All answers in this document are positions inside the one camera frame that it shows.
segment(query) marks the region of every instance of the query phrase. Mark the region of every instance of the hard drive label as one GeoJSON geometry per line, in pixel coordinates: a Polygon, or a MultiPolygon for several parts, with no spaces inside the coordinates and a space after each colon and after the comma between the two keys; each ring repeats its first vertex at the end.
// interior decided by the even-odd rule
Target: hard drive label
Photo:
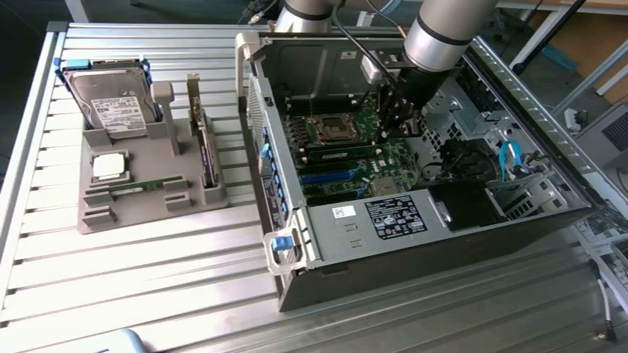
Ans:
{"type": "Polygon", "coordinates": [[[135,96],[92,99],[91,103],[107,132],[125,132],[147,128],[140,103],[135,96]]]}

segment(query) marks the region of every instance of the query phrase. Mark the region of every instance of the blue pcie slot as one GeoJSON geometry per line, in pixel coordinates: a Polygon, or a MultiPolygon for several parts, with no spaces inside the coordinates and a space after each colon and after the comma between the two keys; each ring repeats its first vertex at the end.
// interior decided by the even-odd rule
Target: blue pcie slot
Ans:
{"type": "Polygon", "coordinates": [[[308,175],[301,178],[301,184],[320,184],[323,182],[340,182],[353,180],[355,171],[337,171],[336,173],[308,175]]]}

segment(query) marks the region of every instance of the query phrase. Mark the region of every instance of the motherboard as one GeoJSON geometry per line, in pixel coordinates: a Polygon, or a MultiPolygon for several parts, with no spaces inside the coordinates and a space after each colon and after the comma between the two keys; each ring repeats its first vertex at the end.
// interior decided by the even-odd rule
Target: motherboard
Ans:
{"type": "Polygon", "coordinates": [[[311,206],[408,191],[419,180],[417,156],[403,138],[375,143],[376,99],[352,112],[285,115],[296,172],[311,206]]]}

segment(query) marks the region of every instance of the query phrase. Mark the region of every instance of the hard drive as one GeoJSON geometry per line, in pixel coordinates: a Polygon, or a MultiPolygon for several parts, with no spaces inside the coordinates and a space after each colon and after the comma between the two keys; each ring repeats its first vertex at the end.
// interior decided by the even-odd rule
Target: hard drive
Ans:
{"type": "Polygon", "coordinates": [[[87,127],[107,130],[112,139],[144,136],[147,124],[159,121],[145,67],[139,60],[68,60],[61,70],[87,127]]]}

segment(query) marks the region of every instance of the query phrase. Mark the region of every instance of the metal bracket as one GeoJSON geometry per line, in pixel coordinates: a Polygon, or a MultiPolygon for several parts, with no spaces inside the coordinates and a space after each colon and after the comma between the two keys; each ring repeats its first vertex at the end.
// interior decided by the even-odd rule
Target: metal bracket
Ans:
{"type": "Polygon", "coordinates": [[[236,94],[244,97],[244,60],[252,61],[264,43],[257,32],[239,33],[236,36],[236,94]]]}

